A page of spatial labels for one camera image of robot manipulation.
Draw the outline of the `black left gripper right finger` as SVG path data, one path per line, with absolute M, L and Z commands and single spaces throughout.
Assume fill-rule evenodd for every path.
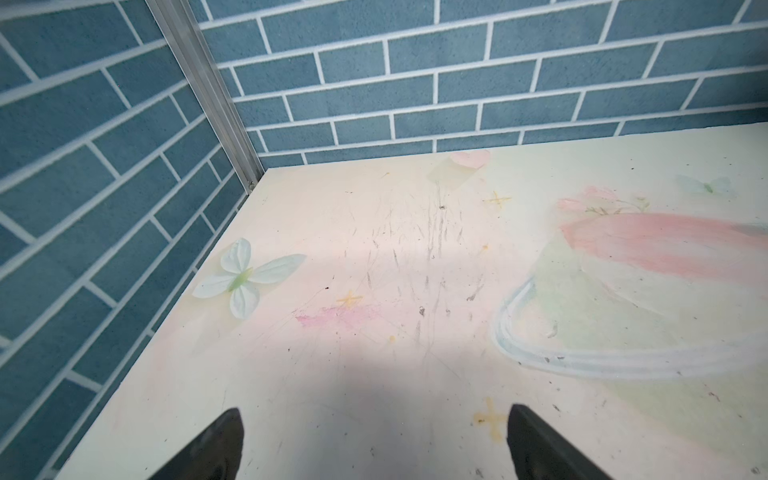
M 506 441 L 518 479 L 611 480 L 526 405 L 512 405 Z

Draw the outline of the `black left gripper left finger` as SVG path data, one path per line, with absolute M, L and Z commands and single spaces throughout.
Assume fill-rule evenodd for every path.
M 238 408 L 224 411 L 150 480 L 234 480 L 239 470 L 244 427 Z

